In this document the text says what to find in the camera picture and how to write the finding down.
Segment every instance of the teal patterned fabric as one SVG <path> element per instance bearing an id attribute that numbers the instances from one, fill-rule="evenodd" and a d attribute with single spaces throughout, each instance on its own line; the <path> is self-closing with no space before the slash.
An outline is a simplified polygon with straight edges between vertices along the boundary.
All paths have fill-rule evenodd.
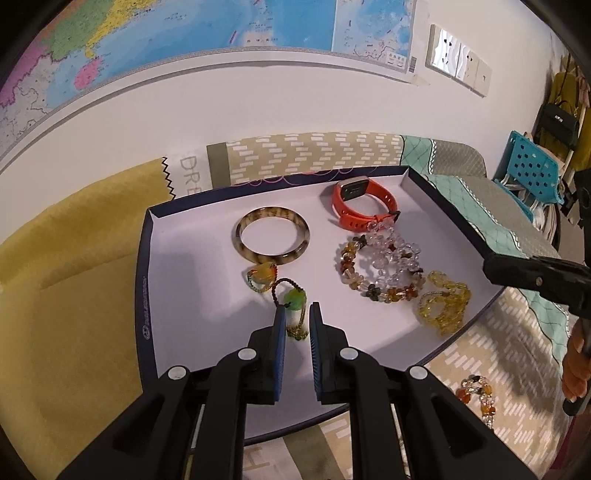
<path id="1" fill-rule="evenodd" d="M 527 257 L 528 255 L 521 248 L 519 237 L 515 232 L 504 227 L 495 219 L 461 177 L 431 174 L 435 148 L 435 141 L 405 137 L 401 164 L 409 165 L 421 173 L 458 209 L 495 252 L 515 257 Z M 541 330 L 550 339 L 553 357 L 560 364 L 566 354 L 568 313 L 561 306 L 542 298 L 537 292 L 520 291 L 537 316 Z"/>

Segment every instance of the orange smartwatch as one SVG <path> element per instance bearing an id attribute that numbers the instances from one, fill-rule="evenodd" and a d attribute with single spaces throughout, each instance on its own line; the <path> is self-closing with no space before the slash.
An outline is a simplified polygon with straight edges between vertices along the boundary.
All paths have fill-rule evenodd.
<path id="1" fill-rule="evenodd" d="M 388 213 L 373 216 L 363 215 L 355 212 L 345 203 L 347 200 L 353 200 L 366 194 L 380 200 L 388 209 Z M 332 205 L 339 215 L 339 225 L 352 232 L 366 232 L 370 222 L 379 223 L 390 217 L 396 221 L 400 216 L 394 195 L 369 177 L 355 177 L 338 182 L 333 191 Z"/>

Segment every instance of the white wall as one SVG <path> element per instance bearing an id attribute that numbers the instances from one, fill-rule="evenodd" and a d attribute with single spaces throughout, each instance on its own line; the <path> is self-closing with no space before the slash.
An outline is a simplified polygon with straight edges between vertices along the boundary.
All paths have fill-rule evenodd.
<path id="1" fill-rule="evenodd" d="M 487 98 L 427 69 L 424 86 L 288 65 L 163 80 L 78 114 L 0 174 L 0 241 L 48 205 L 117 171 L 262 134 L 364 130 L 464 142 L 482 153 L 493 175 L 509 133 L 531 129 L 543 101 L 551 32 L 519 0 L 431 0 L 431 21 L 493 68 Z"/>

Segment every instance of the folded cloth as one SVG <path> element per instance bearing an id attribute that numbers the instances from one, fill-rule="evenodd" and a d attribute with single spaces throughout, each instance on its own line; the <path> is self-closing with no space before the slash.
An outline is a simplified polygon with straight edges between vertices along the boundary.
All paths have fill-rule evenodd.
<path id="1" fill-rule="evenodd" d="M 71 195 L 0 245 L 0 424 L 38 480 L 141 394 L 139 235 L 146 208 L 171 198 L 155 160 Z"/>

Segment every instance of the white tray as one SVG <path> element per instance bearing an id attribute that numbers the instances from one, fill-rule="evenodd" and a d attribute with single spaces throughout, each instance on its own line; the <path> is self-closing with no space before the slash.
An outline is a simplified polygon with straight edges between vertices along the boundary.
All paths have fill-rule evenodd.
<path id="1" fill-rule="evenodd" d="M 449 345 L 453 338 L 444 339 L 417 320 L 413 311 L 416 300 L 377 303 L 341 283 L 336 268 L 338 250 L 352 234 L 338 226 L 330 195 L 336 181 L 359 175 L 374 177 L 395 196 L 402 212 L 398 230 L 408 242 L 420 245 L 425 272 L 440 270 L 452 280 L 468 284 L 472 299 L 464 331 L 501 292 L 482 272 L 483 256 L 490 249 L 415 171 L 407 167 L 356 168 L 269 179 L 204 192 L 148 210 L 136 291 L 143 385 L 174 365 L 190 370 L 216 365 L 227 353 L 246 346 L 253 330 L 272 323 L 275 307 L 271 293 L 257 294 L 248 288 L 244 273 L 253 265 L 238 254 L 231 240 L 238 220 L 264 206 L 287 207 L 308 223 L 307 251 L 298 260 L 279 266 L 279 276 L 299 283 L 309 304 L 320 302 L 324 322 L 342 328 L 350 345 L 396 369 L 423 364 Z M 371 215 L 383 213 L 384 207 L 373 197 L 361 197 L 351 204 Z M 297 245 L 296 237 L 296 227 L 289 221 L 270 218 L 247 227 L 243 240 L 255 251 L 279 254 Z M 316 401 L 309 339 L 288 339 L 281 399 L 272 407 L 248 406 L 245 437 L 284 434 L 285 429 L 314 423 L 318 416 L 326 418 L 334 410 L 335 406 Z"/>

